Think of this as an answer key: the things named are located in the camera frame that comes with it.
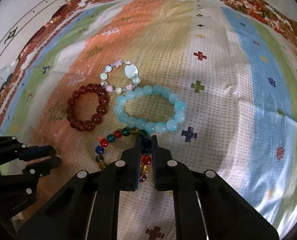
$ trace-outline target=beaded bracelet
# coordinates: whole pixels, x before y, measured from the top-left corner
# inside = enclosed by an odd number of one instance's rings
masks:
[[[151,95],[151,94],[162,94],[164,98],[168,98],[170,103],[174,104],[175,115],[174,119],[164,122],[146,122],[145,119],[139,118],[136,119],[133,116],[128,116],[124,113],[124,106],[127,103],[127,100],[134,100],[135,98],[141,98],[143,95]],[[120,122],[126,123],[127,126],[132,127],[135,126],[138,129],[146,130],[148,133],[158,132],[164,133],[166,130],[175,131],[177,129],[178,123],[182,123],[185,121],[185,114],[183,111],[186,108],[186,104],[180,101],[180,98],[177,94],[172,93],[169,88],[163,88],[161,85],[145,86],[143,88],[136,88],[134,91],[127,91],[125,96],[119,96],[116,99],[117,105],[114,107],[113,111],[116,115],[118,115],[118,120]]]
[[[111,72],[113,67],[119,68],[123,66],[123,64],[126,63],[126,66],[124,68],[125,75],[132,79],[132,84],[127,85],[125,88],[115,88],[112,85],[109,85],[105,80],[108,78],[107,73]],[[133,90],[137,87],[137,85],[141,82],[141,79],[138,76],[138,69],[137,67],[132,64],[130,61],[124,61],[124,60],[116,60],[113,64],[109,64],[105,67],[105,71],[99,75],[99,78],[101,79],[101,86],[103,86],[107,92],[109,93],[116,93],[120,95],[121,93],[129,90]]]
[[[79,121],[75,116],[74,106],[76,100],[87,93],[96,93],[98,95],[99,105],[96,108],[96,114],[93,114],[91,121],[87,120],[85,122]],[[87,86],[80,86],[78,91],[72,93],[72,97],[67,101],[68,107],[66,108],[67,120],[70,122],[72,128],[82,132],[91,132],[94,130],[95,126],[103,122],[102,115],[108,113],[108,104],[110,102],[110,97],[107,92],[100,84],[88,84]]]
[[[107,166],[107,163],[104,162],[104,148],[106,148],[109,143],[115,142],[116,139],[121,138],[122,136],[126,137],[129,136],[130,134],[133,135],[139,135],[142,138],[142,146],[141,146],[141,164],[140,164],[140,174],[139,174],[139,181],[144,182],[146,181],[146,174],[150,171],[149,165],[152,163],[152,158],[150,157],[152,153],[152,142],[151,140],[147,137],[147,132],[146,130],[139,130],[136,127],[132,127],[131,129],[128,127],[124,127],[122,130],[116,130],[113,134],[109,134],[106,139],[103,138],[99,141],[99,146],[95,148],[95,152],[98,154],[95,157],[96,162],[98,163],[98,166],[101,170],[105,169]]]

